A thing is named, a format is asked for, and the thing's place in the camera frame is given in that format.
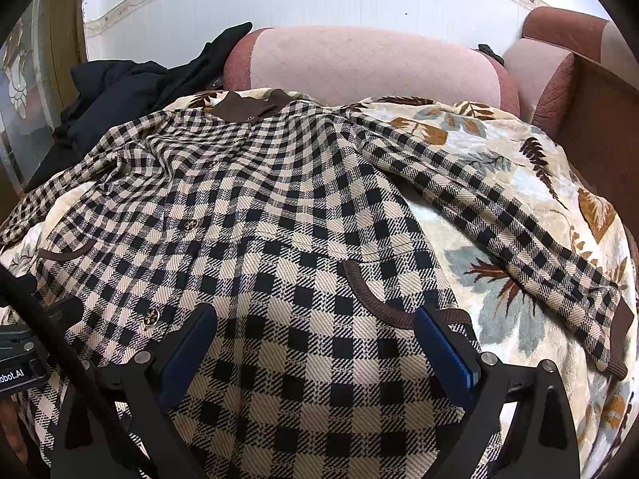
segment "brown collar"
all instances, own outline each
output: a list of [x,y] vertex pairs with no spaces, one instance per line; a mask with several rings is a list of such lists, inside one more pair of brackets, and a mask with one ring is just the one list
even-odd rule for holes
[[253,97],[240,97],[235,92],[228,92],[222,102],[205,110],[228,123],[255,124],[257,121],[272,117],[293,101],[294,99],[279,89],[273,90],[266,101]]

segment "floral blanket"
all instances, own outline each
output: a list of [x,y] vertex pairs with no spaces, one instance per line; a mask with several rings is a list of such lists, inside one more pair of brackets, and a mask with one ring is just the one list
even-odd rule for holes
[[[240,94],[263,98],[268,93],[260,89]],[[225,95],[202,92],[182,97],[166,109],[206,109]],[[471,102],[449,106],[419,97],[380,97],[349,107],[442,146],[472,165],[517,198],[557,242],[618,283],[628,305],[637,303],[637,270],[621,219],[609,202],[584,187],[561,147],[539,128]],[[396,184],[434,249],[459,307],[470,314],[482,349],[512,364],[536,366],[544,358],[557,363],[577,430],[581,475],[593,477],[611,459],[637,417],[633,408],[639,386],[635,312],[624,347],[627,377],[612,380],[587,360],[577,339],[519,287],[499,260],[440,216],[409,184],[403,180]],[[5,250],[0,262],[16,275],[26,272],[40,242],[90,185],[62,196],[46,221]],[[514,406],[502,413],[502,437],[513,412]]]

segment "checkered shirt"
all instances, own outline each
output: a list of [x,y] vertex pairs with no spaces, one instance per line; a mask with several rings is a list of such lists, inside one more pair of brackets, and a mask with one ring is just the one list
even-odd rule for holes
[[[0,242],[97,179],[43,247],[90,249],[33,268],[44,303],[84,302],[66,335],[95,365],[153,350],[199,303],[215,308],[216,337],[171,413],[211,477],[421,477],[461,412],[412,332],[372,316],[338,270],[357,261],[373,294],[404,312],[456,305],[384,172],[502,257],[605,368],[615,285],[472,167],[346,108],[295,101],[257,124],[160,111],[114,127],[16,207]],[[64,387],[52,370],[23,398],[45,456]],[[499,446],[497,434],[476,477]]]

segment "dark clothing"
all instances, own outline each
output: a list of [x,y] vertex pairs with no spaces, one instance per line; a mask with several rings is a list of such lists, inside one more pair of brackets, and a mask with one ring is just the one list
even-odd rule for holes
[[60,114],[54,146],[26,187],[30,192],[55,173],[79,163],[110,127],[162,110],[178,97],[206,89],[224,69],[252,23],[227,28],[188,64],[167,69],[156,62],[91,61],[71,69],[78,99]]

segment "human hand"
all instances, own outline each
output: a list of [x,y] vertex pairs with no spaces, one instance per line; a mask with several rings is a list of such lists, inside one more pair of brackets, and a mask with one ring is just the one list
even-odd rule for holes
[[0,400],[0,424],[9,446],[23,463],[27,462],[27,446],[18,425],[18,405],[11,400]]

